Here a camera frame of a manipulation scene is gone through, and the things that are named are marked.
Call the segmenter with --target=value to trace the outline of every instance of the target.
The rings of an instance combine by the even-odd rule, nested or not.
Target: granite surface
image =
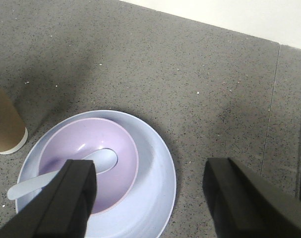
[[[59,121],[89,110],[130,113],[167,143],[178,187],[162,238],[215,237],[202,191],[209,157],[239,159],[290,190],[298,151],[289,150],[296,158],[288,161],[285,153],[271,154],[281,149],[277,136],[285,138],[275,122],[284,121],[284,113],[273,112],[296,110],[287,130],[295,127],[289,147],[298,146],[301,109],[294,103],[301,106],[301,89],[294,87],[301,80],[301,52],[281,48],[281,86],[273,97],[279,49],[278,43],[117,0],[0,1],[1,85],[29,130],[21,150],[0,155],[0,227],[15,214],[6,190],[32,146]],[[287,95],[295,100],[287,103]],[[274,140],[266,140],[267,133]],[[292,171],[292,179],[280,169]]]
[[[262,175],[299,195],[301,166],[301,50],[281,46]]]

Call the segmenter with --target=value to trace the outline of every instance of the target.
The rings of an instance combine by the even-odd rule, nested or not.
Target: bowl
[[[63,126],[45,144],[37,175],[61,169],[68,159],[80,160],[106,148],[117,154],[118,162],[97,176],[97,195],[91,215],[106,212],[127,196],[138,171],[135,142],[119,124],[103,118],[85,118]]]

